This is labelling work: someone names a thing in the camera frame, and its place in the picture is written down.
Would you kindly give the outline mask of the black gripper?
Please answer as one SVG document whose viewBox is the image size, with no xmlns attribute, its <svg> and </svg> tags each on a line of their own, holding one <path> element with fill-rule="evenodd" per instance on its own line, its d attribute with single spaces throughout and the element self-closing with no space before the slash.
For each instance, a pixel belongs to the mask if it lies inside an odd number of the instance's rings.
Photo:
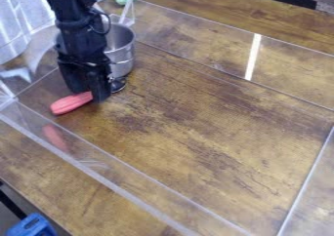
<svg viewBox="0 0 334 236">
<path fill-rule="evenodd" d="M 112 96 L 105 54 L 112 24 L 103 19 L 57 20 L 57 27 L 58 64 L 67 87 L 75 94 L 90 90 L 93 100 L 103 102 Z"/>
</svg>

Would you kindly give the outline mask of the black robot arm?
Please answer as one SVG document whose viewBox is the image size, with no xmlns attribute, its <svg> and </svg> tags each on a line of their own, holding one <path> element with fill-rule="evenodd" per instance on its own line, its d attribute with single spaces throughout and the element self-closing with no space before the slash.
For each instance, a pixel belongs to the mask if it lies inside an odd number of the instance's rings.
<svg viewBox="0 0 334 236">
<path fill-rule="evenodd" d="M 110 58 L 105 54 L 109 29 L 103 13 L 94 8 L 97 0 L 47 0 L 59 29 L 55 50 L 67 87 L 74 94 L 91 92 L 93 100 L 112 96 Z"/>
</svg>

